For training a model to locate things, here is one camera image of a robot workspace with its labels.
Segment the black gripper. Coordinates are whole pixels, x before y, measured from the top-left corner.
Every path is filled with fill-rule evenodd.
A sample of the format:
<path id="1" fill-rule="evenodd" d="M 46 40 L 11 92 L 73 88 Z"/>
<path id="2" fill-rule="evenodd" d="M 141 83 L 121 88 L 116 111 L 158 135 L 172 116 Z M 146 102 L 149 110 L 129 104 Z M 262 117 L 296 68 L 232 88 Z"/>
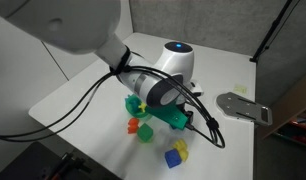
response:
<path id="1" fill-rule="evenodd" d="M 185 108 L 185 104 L 176 106 L 178 110 L 177 114 L 177 127 L 185 127 L 187 124 L 192 124 L 194 113 L 191 110 Z"/>

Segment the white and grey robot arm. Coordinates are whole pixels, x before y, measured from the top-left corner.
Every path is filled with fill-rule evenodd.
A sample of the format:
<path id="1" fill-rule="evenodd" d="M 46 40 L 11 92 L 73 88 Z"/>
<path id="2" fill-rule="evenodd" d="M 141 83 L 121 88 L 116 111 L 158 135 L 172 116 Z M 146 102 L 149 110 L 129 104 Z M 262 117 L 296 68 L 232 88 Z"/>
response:
<path id="1" fill-rule="evenodd" d="M 191 86 L 193 48 L 171 41 L 154 64 L 116 35 L 121 0 L 0 0 L 0 17 L 71 54 L 94 53 L 154 116 L 177 129 L 188 118 L 177 107 Z"/>

